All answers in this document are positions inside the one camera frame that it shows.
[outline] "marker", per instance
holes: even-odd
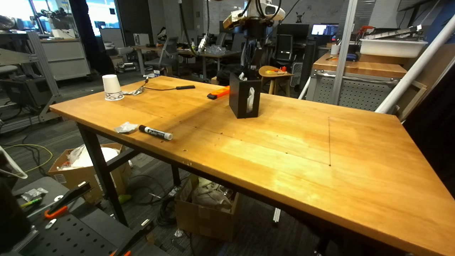
[[[149,126],[145,126],[145,125],[139,125],[139,131],[144,132],[144,133],[149,133],[152,136],[158,136],[158,138],[166,139],[166,141],[172,139],[172,133],[164,132],[164,131],[159,131],[159,129],[154,129],[154,128],[149,128]]]
[[[189,89],[189,88],[196,88],[195,85],[179,85],[179,86],[175,86],[175,89]]]
[[[230,86],[225,86],[225,88],[220,88],[220,89],[216,89],[216,91],[212,91],[208,98],[211,99],[216,99],[216,98],[220,98],[220,96],[225,96],[225,95],[229,95],[230,92]]]

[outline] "small object on table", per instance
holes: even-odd
[[[34,189],[30,189],[30,190],[24,192],[21,195],[21,197],[26,202],[31,202],[31,200],[36,200],[36,199],[41,197],[46,193],[48,193],[48,192],[44,187],[34,187]]]
[[[191,88],[196,88],[195,85],[178,85],[175,86],[175,89],[191,89]]]
[[[158,138],[166,139],[166,141],[172,139],[172,133],[164,132],[164,131],[159,131],[159,129],[154,129],[151,126],[139,125],[139,131],[144,132],[144,133],[149,133],[152,136],[158,136]]]
[[[129,133],[134,132],[139,125],[131,123],[131,122],[124,122],[122,125],[115,128],[117,133]]]
[[[216,89],[216,91],[209,92],[209,94],[208,94],[208,98],[209,98],[209,99],[216,99],[216,98],[229,95],[229,92],[230,92],[230,86],[225,86],[225,88],[220,88],[220,89]]]

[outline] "paper cup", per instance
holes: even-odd
[[[124,98],[122,88],[120,86],[115,74],[102,75],[102,86],[107,101],[120,101]]]

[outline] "white cup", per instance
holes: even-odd
[[[340,45],[337,42],[331,44],[330,55],[338,55]]]
[[[120,101],[124,98],[124,92],[115,74],[102,75],[102,86],[107,101]]]

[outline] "stool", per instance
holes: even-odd
[[[289,74],[287,71],[283,71],[283,69],[272,67],[272,65],[260,67],[259,75],[262,78],[270,79],[269,94],[276,94],[276,91],[277,91],[276,82],[279,79],[289,79],[292,77],[292,74]],[[290,86],[286,86],[286,95],[290,96]]]

